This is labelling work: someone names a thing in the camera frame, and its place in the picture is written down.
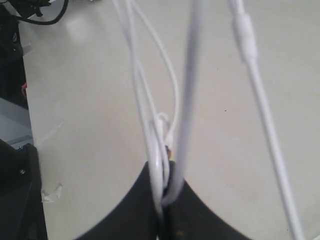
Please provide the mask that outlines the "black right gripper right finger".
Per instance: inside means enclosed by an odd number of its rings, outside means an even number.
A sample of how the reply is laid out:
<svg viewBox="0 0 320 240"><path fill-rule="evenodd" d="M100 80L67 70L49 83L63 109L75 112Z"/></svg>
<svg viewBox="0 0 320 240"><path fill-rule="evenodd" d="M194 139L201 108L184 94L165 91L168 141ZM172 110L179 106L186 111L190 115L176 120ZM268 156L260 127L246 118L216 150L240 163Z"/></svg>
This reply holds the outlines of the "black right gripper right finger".
<svg viewBox="0 0 320 240"><path fill-rule="evenodd" d="M163 240L248 240L212 212L184 181L178 198L164 206Z"/></svg>

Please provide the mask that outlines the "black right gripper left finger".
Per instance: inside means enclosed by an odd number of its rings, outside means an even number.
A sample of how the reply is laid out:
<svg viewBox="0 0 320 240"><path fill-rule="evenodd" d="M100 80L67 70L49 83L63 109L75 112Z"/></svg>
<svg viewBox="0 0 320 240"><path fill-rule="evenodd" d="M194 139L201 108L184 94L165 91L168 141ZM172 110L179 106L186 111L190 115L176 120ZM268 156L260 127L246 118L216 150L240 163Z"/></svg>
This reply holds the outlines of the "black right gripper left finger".
<svg viewBox="0 0 320 240"><path fill-rule="evenodd" d="M79 240L156 240L158 217L146 162L131 189L99 223Z"/></svg>

